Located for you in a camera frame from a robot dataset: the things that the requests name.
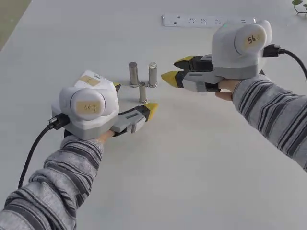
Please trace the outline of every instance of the black cable connector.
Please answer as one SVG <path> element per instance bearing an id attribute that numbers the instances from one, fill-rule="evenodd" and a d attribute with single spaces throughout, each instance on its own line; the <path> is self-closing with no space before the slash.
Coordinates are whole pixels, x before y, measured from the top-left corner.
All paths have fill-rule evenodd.
<path id="1" fill-rule="evenodd" d="M 263 50 L 264 58 L 278 57 L 280 54 L 280 46 L 275 44 L 270 44 Z"/>
<path id="2" fill-rule="evenodd" d="M 265 47 L 263 49 L 263 55 L 262 56 L 264 58 L 269 58 L 269 57 L 278 57 L 280 54 L 287 54 L 287 55 L 291 56 L 295 61 L 297 61 L 298 64 L 300 65 L 300 67 L 302 68 L 304 75 L 305 75 L 305 78 L 307 80 L 307 69 L 306 69 L 304 63 L 302 62 L 301 59 L 299 59 L 299 57 L 297 55 L 290 52 L 289 50 L 281 49 L 280 46 L 275 45 L 275 44 L 271 44 L 271 45 L 268 45 L 267 47 Z"/>
<path id="3" fill-rule="evenodd" d="M 66 125 L 68 125 L 70 123 L 70 119 L 66 114 L 58 114 L 55 117 L 53 117 L 52 119 L 49 120 L 49 124 L 47 125 L 46 128 L 44 128 L 44 130 L 38 135 L 38 137 L 36 138 L 36 140 L 34 141 L 29 154 L 27 156 L 27 159 L 25 161 L 24 164 L 24 168 L 23 171 L 21 173 L 20 179 L 19 179 L 19 183 L 18 183 L 18 189 L 21 188 L 23 186 L 24 183 L 24 177 L 25 174 L 27 173 L 31 158 L 33 156 L 34 150 L 37 147 L 38 143 L 40 142 L 41 138 L 49 131 L 52 129 L 58 130 Z"/>

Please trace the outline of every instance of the green leaf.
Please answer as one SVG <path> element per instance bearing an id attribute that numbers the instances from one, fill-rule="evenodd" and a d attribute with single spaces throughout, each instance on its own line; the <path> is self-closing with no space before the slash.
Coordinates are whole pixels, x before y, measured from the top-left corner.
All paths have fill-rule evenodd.
<path id="1" fill-rule="evenodd" d="M 294 1 L 292 2 L 292 4 L 295 5 L 295 6 L 297 6 L 297 5 L 301 4 L 301 3 L 303 3 L 302 0 L 294 0 Z"/>

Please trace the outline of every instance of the finger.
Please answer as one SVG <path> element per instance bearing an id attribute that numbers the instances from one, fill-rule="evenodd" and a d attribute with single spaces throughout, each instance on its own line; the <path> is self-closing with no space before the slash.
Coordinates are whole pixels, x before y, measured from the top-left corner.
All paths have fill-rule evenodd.
<path id="1" fill-rule="evenodd" d="M 114 136 L 114 132 L 109 130 L 107 131 L 106 133 L 104 133 L 103 135 L 101 135 L 98 140 L 101 142 L 101 143 L 105 143 L 106 140 L 108 140 L 110 137 Z"/>
<path id="2" fill-rule="evenodd" d="M 215 96 L 225 101 L 232 101 L 232 92 L 216 92 Z"/>
<path id="3" fill-rule="evenodd" d="M 239 83 L 238 80 L 224 79 L 219 82 L 219 88 L 230 90 L 231 92 L 233 92 L 236 88 L 236 85 L 238 85 L 238 83 Z"/>

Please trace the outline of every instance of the electrical outlet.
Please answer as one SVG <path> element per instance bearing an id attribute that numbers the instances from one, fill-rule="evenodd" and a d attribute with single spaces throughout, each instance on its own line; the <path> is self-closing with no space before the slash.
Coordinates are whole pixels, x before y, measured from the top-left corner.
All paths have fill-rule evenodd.
<path id="1" fill-rule="evenodd" d="M 163 26 L 213 28 L 219 27 L 226 22 L 249 24 L 255 23 L 255 18 L 243 17 L 215 17 L 201 15 L 183 15 L 167 13 L 162 16 Z"/>

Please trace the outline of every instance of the gray striped shirt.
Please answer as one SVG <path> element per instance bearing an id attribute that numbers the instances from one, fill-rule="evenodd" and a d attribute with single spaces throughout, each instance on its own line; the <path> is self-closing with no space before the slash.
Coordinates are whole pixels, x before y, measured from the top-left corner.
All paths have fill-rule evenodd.
<path id="1" fill-rule="evenodd" d="M 233 102 L 251 126 L 306 170 L 306 96 L 259 75 L 237 85 Z M 76 210 L 91 192 L 102 154 L 95 140 L 66 137 L 29 184 L 7 198 L 0 212 L 0 230 L 75 229 Z"/>

